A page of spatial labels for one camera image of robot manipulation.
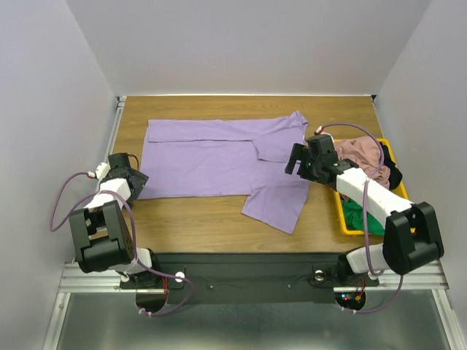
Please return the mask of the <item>lavender t-shirt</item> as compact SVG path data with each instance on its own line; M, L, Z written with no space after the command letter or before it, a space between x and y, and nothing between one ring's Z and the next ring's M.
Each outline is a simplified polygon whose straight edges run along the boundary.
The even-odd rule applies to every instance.
M287 175L308 122L300 112L257 120L149 120L141 199L244 195L242 213L291 234L310 183Z

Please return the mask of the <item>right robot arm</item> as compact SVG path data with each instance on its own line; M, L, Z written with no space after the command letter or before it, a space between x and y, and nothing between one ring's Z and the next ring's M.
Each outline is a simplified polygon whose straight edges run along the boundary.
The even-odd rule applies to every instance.
M366 243L344 254L344 262L336 266L341 283L353 284L362 273L386 270L403 276L444 256L434 208L397 196L370 179L357 163L340 160L329 135L315 135L305 144L294 144L285 172L329 186L354 200L364 214L372 215L384 227L382 243Z

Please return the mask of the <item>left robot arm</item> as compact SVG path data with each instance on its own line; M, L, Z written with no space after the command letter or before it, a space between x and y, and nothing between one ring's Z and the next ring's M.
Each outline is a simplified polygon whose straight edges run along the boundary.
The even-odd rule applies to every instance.
M98 165L99 191L83 208L72 211L69 226L83 273L114 271L122 289L155 289L161 286L163 271L152 250L136 246L123 216L149 179L131 165L134 157L116 153Z

